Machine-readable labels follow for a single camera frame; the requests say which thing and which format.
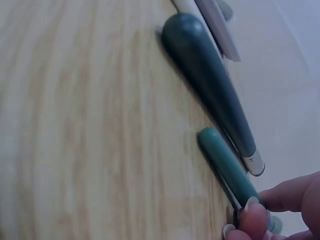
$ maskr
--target light wooden surface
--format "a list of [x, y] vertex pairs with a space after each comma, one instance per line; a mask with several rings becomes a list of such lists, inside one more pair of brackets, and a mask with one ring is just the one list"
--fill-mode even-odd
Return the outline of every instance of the light wooden surface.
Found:
[[218, 240], [210, 126], [155, 35], [169, 0], [0, 1], [0, 239]]

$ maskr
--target teal pen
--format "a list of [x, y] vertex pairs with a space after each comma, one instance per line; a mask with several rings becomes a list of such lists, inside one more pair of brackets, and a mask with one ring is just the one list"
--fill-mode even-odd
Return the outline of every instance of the teal pen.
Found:
[[[265, 206], [238, 159], [215, 128], [205, 128], [197, 135], [198, 143], [208, 164], [224, 179], [240, 206], [244, 208], [250, 197], [256, 197]], [[279, 233], [282, 222], [268, 213], [268, 230]]]

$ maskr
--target silver pen band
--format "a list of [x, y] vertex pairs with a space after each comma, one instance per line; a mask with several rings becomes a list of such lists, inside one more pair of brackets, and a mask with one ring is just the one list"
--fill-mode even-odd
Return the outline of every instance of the silver pen band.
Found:
[[248, 157], [241, 157], [245, 167], [250, 174], [255, 177], [260, 176], [265, 171], [265, 163], [262, 161], [258, 148], [255, 149], [254, 154]]

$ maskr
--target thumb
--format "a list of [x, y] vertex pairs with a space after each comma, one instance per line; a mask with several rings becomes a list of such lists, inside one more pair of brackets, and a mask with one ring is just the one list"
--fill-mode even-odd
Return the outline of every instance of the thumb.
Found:
[[250, 236], [252, 240], [261, 240], [268, 229], [266, 209], [258, 199], [251, 197], [246, 207], [239, 213], [239, 229]]

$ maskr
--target pen cap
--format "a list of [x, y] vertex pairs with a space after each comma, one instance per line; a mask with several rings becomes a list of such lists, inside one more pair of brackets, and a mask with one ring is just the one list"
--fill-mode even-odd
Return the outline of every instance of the pen cap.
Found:
[[161, 41], [202, 103], [224, 129], [252, 175], [264, 171], [246, 116], [202, 22], [188, 13], [171, 16], [164, 24]]

